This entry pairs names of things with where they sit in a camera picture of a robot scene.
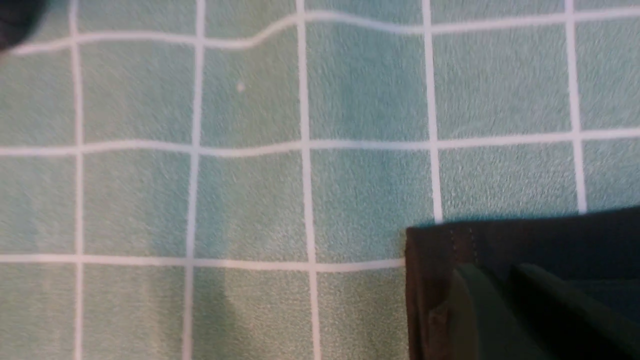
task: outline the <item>black fabric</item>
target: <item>black fabric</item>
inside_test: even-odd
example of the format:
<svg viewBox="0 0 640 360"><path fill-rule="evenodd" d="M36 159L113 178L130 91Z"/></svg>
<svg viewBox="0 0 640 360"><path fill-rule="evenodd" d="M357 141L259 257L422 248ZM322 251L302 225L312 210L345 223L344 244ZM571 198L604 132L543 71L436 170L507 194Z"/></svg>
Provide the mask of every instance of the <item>black fabric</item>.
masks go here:
<svg viewBox="0 0 640 360"><path fill-rule="evenodd" d="M465 280L477 322L480 359L556 360L548 347L538 341L527 323L516 313L508 288L490 271L475 265L460 265L456 271ZM429 360L444 360L432 357Z"/></svg>
<svg viewBox="0 0 640 360"><path fill-rule="evenodd" d="M640 327L567 282L519 265L508 284L518 313L558 358L640 360Z"/></svg>
<svg viewBox="0 0 640 360"><path fill-rule="evenodd" d="M456 263L486 267L500 281L531 263L589 287L586 293L629 319L640 298L640 208L531 220L456 222L407 229L406 301L412 360L429 357L429 313L451 287ZM619 286L595 287L597 282Z"/></svg>

